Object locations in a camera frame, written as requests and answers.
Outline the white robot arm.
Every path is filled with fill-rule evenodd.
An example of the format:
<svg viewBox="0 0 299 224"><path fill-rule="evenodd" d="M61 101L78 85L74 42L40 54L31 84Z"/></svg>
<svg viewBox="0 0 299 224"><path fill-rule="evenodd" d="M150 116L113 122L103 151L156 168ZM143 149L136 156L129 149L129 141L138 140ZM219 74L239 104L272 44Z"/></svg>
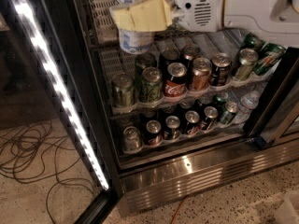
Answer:
<svg viewBox="0 0 299 224"><path fill-rule="evenodd" d="M109 9L122 30L190 32L245 29L267 42L299 47L299 0L135 0Z"/></svg>

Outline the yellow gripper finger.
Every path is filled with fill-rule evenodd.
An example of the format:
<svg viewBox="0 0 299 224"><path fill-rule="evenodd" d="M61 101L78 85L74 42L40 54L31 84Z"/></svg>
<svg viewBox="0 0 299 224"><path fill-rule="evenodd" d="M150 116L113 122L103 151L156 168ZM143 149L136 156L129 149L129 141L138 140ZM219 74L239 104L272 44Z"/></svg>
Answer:
<svg viewBox="0 0 299 224"><path fill-rule="evenodd" d="M117 27L134 32L161 32L172 23L172 8L166 0L144 0L109 9Z"/></svg>

